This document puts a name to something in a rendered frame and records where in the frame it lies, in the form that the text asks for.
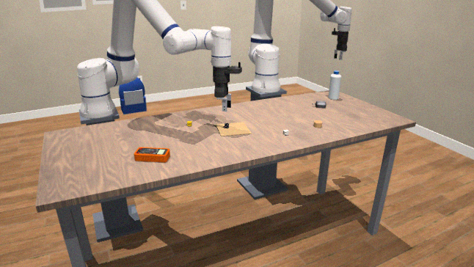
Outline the orange digital multimeter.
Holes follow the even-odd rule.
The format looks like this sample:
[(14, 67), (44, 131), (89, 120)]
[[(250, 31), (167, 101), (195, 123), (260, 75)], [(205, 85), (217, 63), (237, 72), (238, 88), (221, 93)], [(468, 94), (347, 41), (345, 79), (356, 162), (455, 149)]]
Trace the orange digital multimeter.
[(168, 148), (139, 147), (134, 153), (135, 161), (167, 162)]

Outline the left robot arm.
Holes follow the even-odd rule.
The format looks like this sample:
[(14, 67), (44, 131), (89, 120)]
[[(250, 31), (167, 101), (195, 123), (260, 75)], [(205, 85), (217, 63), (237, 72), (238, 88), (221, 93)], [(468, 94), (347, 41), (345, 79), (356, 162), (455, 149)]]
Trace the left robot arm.
[[(350, 7), (340, 7), (339, 9), (330, 0), (310, 1), (321, 10), (322, 21), (339, 23), (340, 26), (350, 26)], [(274, 0), (255, 0), (254, 33), (251, 36), (248, 55), (251, 62), (255, 64), (255, 79), (252, 82), (252, 89), (256, 92), (280, 91), (280, 82), (278, 82), (280, 50), (273, 45), (271, 36), (273, 2)]]

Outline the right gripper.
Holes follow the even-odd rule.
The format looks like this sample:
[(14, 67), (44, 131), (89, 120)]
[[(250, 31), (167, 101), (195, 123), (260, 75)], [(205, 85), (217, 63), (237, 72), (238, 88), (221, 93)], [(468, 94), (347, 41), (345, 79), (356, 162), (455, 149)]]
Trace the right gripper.
[(227, 111), (227, 108), (231, 108), (231, 94), (228, 94), (227, 83), (230, 82), (230, 73), (239, 74), (242, 72), (241, 63), (239, 62), (238, 66), (230, 67), (231, 57), (224, 59), (211, 57), (211, 64), (213, 65), (213, 82), (215, 83), (214, 97), (217, 100), (222, 100), (222, 111)]

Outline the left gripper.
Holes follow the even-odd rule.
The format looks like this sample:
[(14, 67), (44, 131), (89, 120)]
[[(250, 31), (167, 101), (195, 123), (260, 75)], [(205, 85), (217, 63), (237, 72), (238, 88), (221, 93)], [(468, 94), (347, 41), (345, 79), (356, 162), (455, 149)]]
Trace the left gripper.
[(335, 31), (335, 28), (334, 28), (334, 31), (332, 32), (333, 35), (339, 35), (338, 44), (337, 44), (336, 49), (334, 50), (335, 51), (334, 59), (337, 59), (337, 52), (340, 51), (339, 60), (342, 60), (343, 52), (347, 51), (347, 42), (348, 42), (348, 36), (349, 36), (348, 31), (350, 31), (350, 26), (338, 25), (338, 30), (339, 31), (337, 32)]

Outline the tan cylinder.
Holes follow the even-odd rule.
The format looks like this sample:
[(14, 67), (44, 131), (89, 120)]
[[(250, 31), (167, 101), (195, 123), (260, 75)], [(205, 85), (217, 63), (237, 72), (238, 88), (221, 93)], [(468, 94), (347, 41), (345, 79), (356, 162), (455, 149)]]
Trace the tan cylinder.
[(315, 128), (321, 128), (322, 127), (322, 121), (320, 120), (315, 120), (314, 125)]

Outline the tan flat mat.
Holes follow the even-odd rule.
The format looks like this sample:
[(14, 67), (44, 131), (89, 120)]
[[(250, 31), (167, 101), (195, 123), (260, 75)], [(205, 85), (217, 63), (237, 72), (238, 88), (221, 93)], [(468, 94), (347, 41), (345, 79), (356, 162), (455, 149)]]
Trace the tan flat mat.
[(221, 136), (251, 134), (244, 122), (229, 123), (229, 128), (224, 128), (224, 124), (216, 124), (216, 127)]

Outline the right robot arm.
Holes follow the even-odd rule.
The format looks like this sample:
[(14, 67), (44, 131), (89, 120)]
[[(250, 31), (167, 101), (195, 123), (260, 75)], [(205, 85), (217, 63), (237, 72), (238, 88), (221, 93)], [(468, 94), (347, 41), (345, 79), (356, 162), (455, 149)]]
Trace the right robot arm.
[(157, 0), (114, 0), (111, 45), (107, 48), (106, 60), (90, 59), (77, 66), (82, 117), (100, 118), (114, 114), (116, 109), (109, 88), (134, 81), (139, 75), (139, 63), (133, 49), (136, 8), (162, 37), (164, 49), (169, 54), (204, 49), (211, 50), (213, 58), (231, 57), (231, 30), (227, 27), (184, 32)]

